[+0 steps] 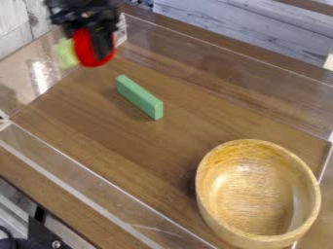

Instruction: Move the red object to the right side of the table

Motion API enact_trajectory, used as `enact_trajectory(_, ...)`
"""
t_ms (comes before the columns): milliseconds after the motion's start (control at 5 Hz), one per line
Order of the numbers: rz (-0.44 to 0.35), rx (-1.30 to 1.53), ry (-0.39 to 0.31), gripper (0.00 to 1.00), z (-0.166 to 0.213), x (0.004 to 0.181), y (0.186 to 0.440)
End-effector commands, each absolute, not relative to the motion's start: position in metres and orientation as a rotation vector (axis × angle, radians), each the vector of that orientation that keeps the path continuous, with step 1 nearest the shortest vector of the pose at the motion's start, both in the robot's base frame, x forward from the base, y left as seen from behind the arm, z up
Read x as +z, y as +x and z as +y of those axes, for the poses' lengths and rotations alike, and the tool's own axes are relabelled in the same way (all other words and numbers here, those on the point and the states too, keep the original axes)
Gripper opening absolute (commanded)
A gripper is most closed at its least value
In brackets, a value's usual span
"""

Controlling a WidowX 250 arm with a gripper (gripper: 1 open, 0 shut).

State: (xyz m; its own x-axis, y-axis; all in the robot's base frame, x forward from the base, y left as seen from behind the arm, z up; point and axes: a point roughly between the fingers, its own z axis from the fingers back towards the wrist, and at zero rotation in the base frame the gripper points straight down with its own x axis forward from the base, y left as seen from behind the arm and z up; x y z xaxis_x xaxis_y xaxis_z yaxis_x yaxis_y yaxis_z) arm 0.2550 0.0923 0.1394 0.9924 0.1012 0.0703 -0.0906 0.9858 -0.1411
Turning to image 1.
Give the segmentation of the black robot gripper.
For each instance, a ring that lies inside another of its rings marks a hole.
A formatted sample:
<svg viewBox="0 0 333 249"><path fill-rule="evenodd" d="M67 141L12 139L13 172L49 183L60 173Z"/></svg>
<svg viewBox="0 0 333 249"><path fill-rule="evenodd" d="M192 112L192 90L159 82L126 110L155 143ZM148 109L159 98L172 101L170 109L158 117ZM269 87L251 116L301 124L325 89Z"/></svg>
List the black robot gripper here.
<svg viewBox="0 0 333 249"><path fill-rule="evenodd" d="M115 48L113 32L119 29L119 0L44 0L49 19L67 36L81 28L89 35L96 59L101 61Z"/></svg>

